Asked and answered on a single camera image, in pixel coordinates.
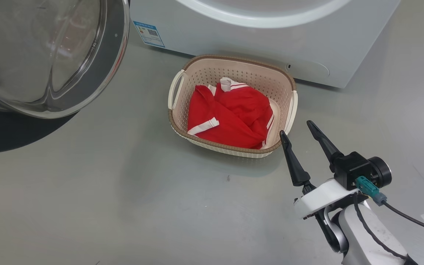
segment basket handle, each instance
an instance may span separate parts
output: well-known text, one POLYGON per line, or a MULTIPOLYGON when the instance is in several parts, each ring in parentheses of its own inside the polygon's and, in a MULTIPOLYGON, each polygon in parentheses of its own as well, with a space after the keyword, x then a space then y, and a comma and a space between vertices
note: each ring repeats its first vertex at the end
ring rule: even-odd
POLYGON ((297 102, 299 100, 299 97, 297 96, 297 91, 293 91, 291 104, 289 105, 289 113, 287 114, 287 121, 286 121, 286 127, 284 127, 284 131, 286 134, 289 134, 292 128, 292 124, 294 123, 294 119, 296 118, 296 112, 297 112, 297 102))
POLYGON ((176 76, 174 77, 173 81, 171 82, 170 93, 168 95, 168 109, 170 109, 170 110, 173 110, 176 107, 176 101, 178 101, 178 97, 179 97, 180 92, 181 92, 181 87, 182 87, 182 84, 184 82, 184 75, 186 75, 185 74, 185 71, 184 71, 184 69, 181 69, 181 71, 179 71, 176 74, 176 76), (174 89, 177 86, 178 86, 178 92, 176 92, 176 98, 173 101, 174 89))

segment black cable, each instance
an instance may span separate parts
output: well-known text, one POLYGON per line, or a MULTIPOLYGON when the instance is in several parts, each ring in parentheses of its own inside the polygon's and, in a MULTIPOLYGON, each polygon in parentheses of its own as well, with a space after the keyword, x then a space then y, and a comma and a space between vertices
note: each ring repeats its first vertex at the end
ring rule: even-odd
POLYGON ((383 200, 382 204, 384 204, 385 206, 387 206, 387 208, 389 208, 390 210, 394 211, 396 214, 402 216, 403 218, 407 218, 408 220, 416 223, 417 225, 421 225, 422 227, 424 227, 424 223, 420 222, 419 220, 412 218, 408 215, 406 215, 405 213, 402 213, 401 211, 395 209, 394 207, 392 207, 390 204, 387 203, 387 201, 383 200))
POLYGON ((389 247, 387 247, 384 243, 382 243, 382 241, 380 241, 377 236, 374 235, 374 233, 372 233, 372 231, 370 230, 369 226, 367 226, 367 223, 365 222, 364 218, 362 217, 362 213, 361 210, 359 209, 359 204, 358 204, 358 193, 356 193, 354 195, 354 209, 356 210, 356 214, 358 215, 359 220, 362 223, 362 226, 364 226, 364 229, 367 231, 367 233, 369 235, 371 235, 372 239, 378 244, 380 245, 385 251, 391 253, 392 255, 396 256, 397 258, 401 258, 402 260, 407 260, 409 259, 408 257, 404 256, 404 255, 400 255, 399 253, 391 250, 389 247))

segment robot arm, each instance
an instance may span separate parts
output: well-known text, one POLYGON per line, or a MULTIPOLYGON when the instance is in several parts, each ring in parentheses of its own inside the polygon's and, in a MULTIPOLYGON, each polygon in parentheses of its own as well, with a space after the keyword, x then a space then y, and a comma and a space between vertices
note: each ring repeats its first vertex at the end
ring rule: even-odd
POLYGON ((333 251, 343 253, 344 265, 415 265, 405 248, 372 212, 365 201, 369 197, 360 193, 361 189, 372 198, 379 198, 374 199, 378 204, 384 200, 378 188, 392 181, 387 164, 378 157, 365 159, 356 152, 345 156, 312 121, 307 125, 322 146, 334 176, 318 188, 313 186, 310 175, 293 153, 288 137, 281 131, 292 183, 303 186, 304 195, 294 201, 298 218, 316 218, 333 251), (361 181, 376 189, 377 195, 364 189, 361 181))

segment green connector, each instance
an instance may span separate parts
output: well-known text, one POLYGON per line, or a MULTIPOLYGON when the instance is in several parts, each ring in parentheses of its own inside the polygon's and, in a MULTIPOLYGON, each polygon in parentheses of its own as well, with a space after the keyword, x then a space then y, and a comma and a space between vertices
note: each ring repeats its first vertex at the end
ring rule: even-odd
POLYGON ((356 187, 369 197, 374 197, 377 193, 379 193, 379 188, 377 188, 370 180, 368 180, 365 176, 360 176, 356 179, 356 187))

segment beige basket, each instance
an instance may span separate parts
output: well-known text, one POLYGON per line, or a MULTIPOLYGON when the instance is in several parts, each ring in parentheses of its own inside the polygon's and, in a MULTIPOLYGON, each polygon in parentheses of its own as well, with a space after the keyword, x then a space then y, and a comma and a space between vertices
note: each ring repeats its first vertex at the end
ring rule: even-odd
POLYGON ((246 158, 263 158, 281 146, 279 132, 289 134, 296 117, 296 82, 277 67, 235 57, 202 55, 191 59, 173 79, 168 96, 168 114, 173 129, 191 143, 224 154, 246 158), (254 87, 276 102, 275 122, 266 149, 255 150, 219 144, 187 134, 189 103, 197 84, 216 85, 222 77, 229 77, 254 87))

